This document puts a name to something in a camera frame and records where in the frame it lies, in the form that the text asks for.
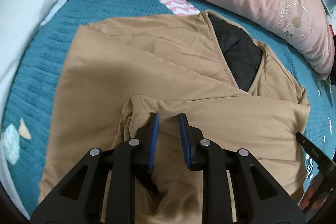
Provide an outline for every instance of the blue gripper pad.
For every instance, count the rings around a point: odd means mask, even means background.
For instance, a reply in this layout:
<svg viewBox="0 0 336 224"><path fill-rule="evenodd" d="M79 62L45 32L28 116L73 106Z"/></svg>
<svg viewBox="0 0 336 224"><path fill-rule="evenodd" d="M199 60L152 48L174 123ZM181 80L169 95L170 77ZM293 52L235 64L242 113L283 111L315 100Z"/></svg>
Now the blue gripper pad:
<svg viewBox="0 0 336 224"><path fill-rule="evenodd" d="M152 135L151 141L148 148L148 170L153 169L154 158L155 158L155 149L156 149L156 142L158 140L158 131L159 131L159 115L153 114L152 121Z"/></svg>
<svg viewBox="0 0 336 224"><path fill-rule="evenodd" d="M185 122L184 122L184 119L183 119L183 114L180 114L179 119L180 119L180 135L181 135L181 141L182 141L184 161L185 161L188 169L190 169L190 167L191 167L191 150L190 150L190 143L189 143L189 139L188 139L187 128L185 126Z"/></svg>

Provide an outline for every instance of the brown fabric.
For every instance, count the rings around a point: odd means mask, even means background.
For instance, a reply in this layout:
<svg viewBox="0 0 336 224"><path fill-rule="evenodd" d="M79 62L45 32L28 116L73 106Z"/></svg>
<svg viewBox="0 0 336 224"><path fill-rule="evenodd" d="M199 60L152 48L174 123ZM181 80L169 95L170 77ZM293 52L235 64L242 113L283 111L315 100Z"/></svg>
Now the brown fabric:
<svg viewBox="0 0 336 224"><path fill-rule="evenodd" d="M40 201L88 150L134 137L151 112L160 115L152 174L160 198L136 185L138 223L201 222L203 175L184 164L181 112L222 148L250 150L289 194L302 185L295 133L304 131L310 110L304 87L254 40L262 62L249 92L238 89L208 13L226 20L205 11L79 27L56 91Z"/></svg>

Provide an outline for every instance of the light blue fabric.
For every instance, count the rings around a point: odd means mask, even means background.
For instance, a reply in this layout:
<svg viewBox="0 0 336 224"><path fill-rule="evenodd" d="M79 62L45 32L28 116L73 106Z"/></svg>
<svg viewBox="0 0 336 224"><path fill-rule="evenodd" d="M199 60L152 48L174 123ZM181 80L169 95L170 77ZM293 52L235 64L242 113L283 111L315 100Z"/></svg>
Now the light blue fabric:
<svg viewBox="0 0 336 224"><path fill-rule="evenodd" d="M248 19L204 0L187 1L200 11L211 9L220 13L245 27L252 37L270 45L284 66L307 89L311 111L305 135L331 158L336 146L336 132L332 134L329 126L330 122L332 127L336 124L336 117L329 86L322 81L319 87L316 73L302 55L284 40ZM12 123L18 128L20 118L23 118L31 133L31 140L20 140L17 163L9 164L16 189L30 214L37 205L39 195L38 184L44 167L54 93L78 25L109 17L153 14L172 12L159 0L68 0L34 36L11 87L2 126L6 128ZM317 173L316 164L311 165L309 176ZM305 182L305 188L308 185L309 180Z"/></svg>

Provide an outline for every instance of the pink and white striped pattern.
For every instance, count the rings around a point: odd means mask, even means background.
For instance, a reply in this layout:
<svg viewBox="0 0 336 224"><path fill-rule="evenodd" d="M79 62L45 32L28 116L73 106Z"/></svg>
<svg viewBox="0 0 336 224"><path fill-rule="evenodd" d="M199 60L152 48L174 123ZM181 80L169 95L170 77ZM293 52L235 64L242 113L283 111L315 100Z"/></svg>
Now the pink and white striped pattern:
<svg viewBox="0 0 336 224"><path fill-rule="evenodd" d="M174 15L178 16L192 16L198 15L200 11L186 0L159 0L165 5Z"/></svg>

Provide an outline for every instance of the metal rivet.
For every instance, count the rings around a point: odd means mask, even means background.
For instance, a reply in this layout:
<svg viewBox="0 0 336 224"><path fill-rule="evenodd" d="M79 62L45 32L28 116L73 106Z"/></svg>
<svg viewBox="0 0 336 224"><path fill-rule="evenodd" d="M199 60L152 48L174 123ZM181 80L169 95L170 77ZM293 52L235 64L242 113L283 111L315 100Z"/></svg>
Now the metal rivet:
<svg viewBox="0 0 336 224"><path fill-rule="evenodd" d="M130 141L129 141L129 144L131 145L131 146L136 146L136 145L138 145L140 142L139 142L139 140L138 139L131 139Z"/></svg>
<svg viewBox="0 0 336 224"><path fill-rule="evenodd" d="M246 149L239 150L239 154L243 157L246 157L249 155L249 152Z"/></svg>
<svg viewBox="0 0 336 224"><path fill-rule="evenodd" d="M96 155L98 155L99 153L100 153L100 151L99 151L98 148L92 148L92 149L90 150L90 155L91 155L91 156L96 156Z"/></svg>
<svg viewBox="0 0 336 224"><path fill-rule="evenodd" d="M210 145L210 141L208 139L202 139L201 140L201 145L203 145L203 146L209 146Z"/></svg>

